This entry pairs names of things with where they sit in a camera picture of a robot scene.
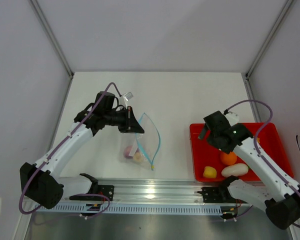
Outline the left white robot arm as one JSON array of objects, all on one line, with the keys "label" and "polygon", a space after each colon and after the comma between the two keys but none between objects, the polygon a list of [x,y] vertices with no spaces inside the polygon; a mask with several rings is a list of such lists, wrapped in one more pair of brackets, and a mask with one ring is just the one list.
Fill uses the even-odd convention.
[{"label": "left white robot arm", "polygon": [[62,177],[61,173],[76,152],[106,126],[117,127],[123,134],[145,131],[134,116],[128,101],[131,92],[116,97],[100,91],[73,120],[64,139],[35,163],[24,163],[19,170],[21,197],[28,197],[46,209],[52,209],[63,198],[101,200],[99,181],[87,173]]}]

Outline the white toy eggplant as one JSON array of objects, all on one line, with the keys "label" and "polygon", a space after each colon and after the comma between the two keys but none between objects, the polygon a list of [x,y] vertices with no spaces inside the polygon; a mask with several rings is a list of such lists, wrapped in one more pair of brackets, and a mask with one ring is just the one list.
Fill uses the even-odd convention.
[{"label": "white toy eggplant", "polygon": [[225,167],[221,171],[221,175],[225,178],[228,178],[230,176],[240,177],[243,175],[246,175],[249,171],[249,167],[244,163],[237,163],[234,165],[230,165]]}]

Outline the clear zip top bag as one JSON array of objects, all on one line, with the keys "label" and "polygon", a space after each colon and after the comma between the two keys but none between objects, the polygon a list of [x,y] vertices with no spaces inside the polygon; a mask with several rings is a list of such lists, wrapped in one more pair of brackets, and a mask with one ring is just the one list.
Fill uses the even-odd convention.
[{"label": "clear zip top bag", "polygon": [[[119,160],[122,163],[136,165],[140,168],[154,171],[155,159],[161,148],[161,135],[153,120],[145,112],[140,116],[138,123],[144,129],[144,133],[128,133],[123,135],[119,151]],[[135,153],[142,153],[146,161],[138,164],[135,163],[133,159],[125,158],[124,150],[128,146],[132,146]]]}]

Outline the purple toy onion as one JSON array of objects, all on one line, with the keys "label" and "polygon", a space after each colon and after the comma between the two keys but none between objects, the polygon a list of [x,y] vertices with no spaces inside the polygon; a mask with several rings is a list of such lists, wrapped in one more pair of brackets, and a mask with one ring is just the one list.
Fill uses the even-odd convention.
[{"label": "purple toy onion", "polygon": [[123,151],[123,156],[126,158],[126,159],[132,159],[133,156],[135,155],[135,151],[133,150],[133,146],[130,145],[130,146],[127,146],[124,151]]}]

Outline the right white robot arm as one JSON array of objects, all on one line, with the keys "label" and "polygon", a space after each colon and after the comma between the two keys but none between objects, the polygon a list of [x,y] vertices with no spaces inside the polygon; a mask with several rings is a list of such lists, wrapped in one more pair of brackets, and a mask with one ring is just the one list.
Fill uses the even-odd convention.
[{"label": "right white robot arm", "polygon": [[230,111],[216,111],[204,117],[198,140],[243,160],[265,185],[267,191],[245,183],[231,174],[224,178],[218,196],[224,202],[242,200],[266,213],[279,229],[295,226],[300,219],[300,183],[282,170],[245,124],[230,123]]}]

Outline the toy garlic bulb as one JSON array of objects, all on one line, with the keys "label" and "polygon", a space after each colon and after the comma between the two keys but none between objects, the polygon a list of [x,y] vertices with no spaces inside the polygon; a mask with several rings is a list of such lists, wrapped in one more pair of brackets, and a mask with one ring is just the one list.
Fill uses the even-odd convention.
[{"label": "toy garlic bulb", "polygon": [[136,152],[133,157],[132,160],[137,163],[137,164],[142,164],[144,163],[147,159],[145,158],[145,156],[140,153],[140,152]]}]

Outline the toy orange fruit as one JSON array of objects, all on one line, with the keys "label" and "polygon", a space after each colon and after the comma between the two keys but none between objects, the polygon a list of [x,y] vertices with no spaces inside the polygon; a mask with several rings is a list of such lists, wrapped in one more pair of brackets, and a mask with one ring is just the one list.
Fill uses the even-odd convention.
[{"label": "toy orange fruit", "polygon": [[230,152],[230,153],[221,152],[219,157],[220,157],[220,161],[226,166],[234,165],[238,159],[237,155],[234,152]]}]

